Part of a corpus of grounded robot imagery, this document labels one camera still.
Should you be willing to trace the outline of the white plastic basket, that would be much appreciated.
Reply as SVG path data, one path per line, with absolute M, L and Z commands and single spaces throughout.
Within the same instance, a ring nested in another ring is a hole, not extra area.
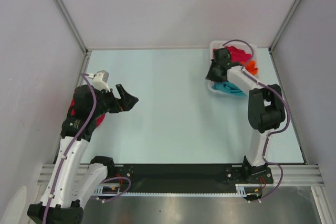
M 251 60 L 255 60 L 255 53 L 256 53 L 256 47 L 254 45 L 251 45 L 243 40 L 239 39 L 233 39 L 233 40 L 226 40 L 226 41 L 212 41 L 210 44 L 210 65 L 211 65 L 211 59 L 213 57 L 213 49 L 219 49 L 224 48 L 226 46 L 235 46 L 236 48 L 244 50 L 246 53 L 251 54 L 251 59 L 246 62 L 249 63 Z M 227 70 L 227 81 L 233 83 L 237 87 L 239 87 L 245 95 L 248 95 L 249 92 L 254 88 L 260 88 L 259 80 L 257 78 L 257 75 L 253 76 L 250 74 L 246 68 L 245 64 L 241 64 L 239 62 L 231 62 L 230 67 Z M 215 82 L 207 81 L 207 86 L 210 92 L 216 94 L 216 95 L 223 95 L 223 96 L 230 96 L 230 97 L 243 97 L 243 96 L 234 96 L 231 94 L 223 93 L 217 90 L 214 90 L 212 88 L 213 84 Z

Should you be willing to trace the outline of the orange t shirt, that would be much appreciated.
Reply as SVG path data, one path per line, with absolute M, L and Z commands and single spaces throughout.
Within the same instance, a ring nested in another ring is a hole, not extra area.
M 256 62 L 254 60 L 251 60 L 249 63 L 246 63 L 245 68 L 253 76 L 255 76 L 258 73 L 258 67 L 256 66 Z

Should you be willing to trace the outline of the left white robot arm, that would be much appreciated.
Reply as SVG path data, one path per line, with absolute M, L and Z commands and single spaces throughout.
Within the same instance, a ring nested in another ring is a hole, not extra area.
M 107 113 L 130 111 L 139 99 L 117 84 L 119 97 L 112 90 L 90 84 L 75 88 L 68 114 L 61 126 L 59 153 L 49 183 L 40 201 L 28 207 L 34 223 L 81 223 L 84 208 L 98 185 L 115 178 L 111 157 L 95 156 L 77 183 L 80 161 L 91 141 L 99 119 Z

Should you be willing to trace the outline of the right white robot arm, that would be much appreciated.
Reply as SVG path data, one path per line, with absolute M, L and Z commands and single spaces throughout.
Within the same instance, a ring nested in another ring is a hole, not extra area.
M 262 181 L 267 176 L 267 146 L 270 137 L 283 132 L 279 127 L 286 117 L 286 103 L 278 84 L 266 85 L 246 69 L 253 61 L 233 60 L 228 47 L 211 50 L 211 61 L 206 80 L 213 84 L 233 84 L 248 97 L 247 117 L 253 130 L 250 146 L 242 163 L 242 174 L 238 178 L 249 183 Z

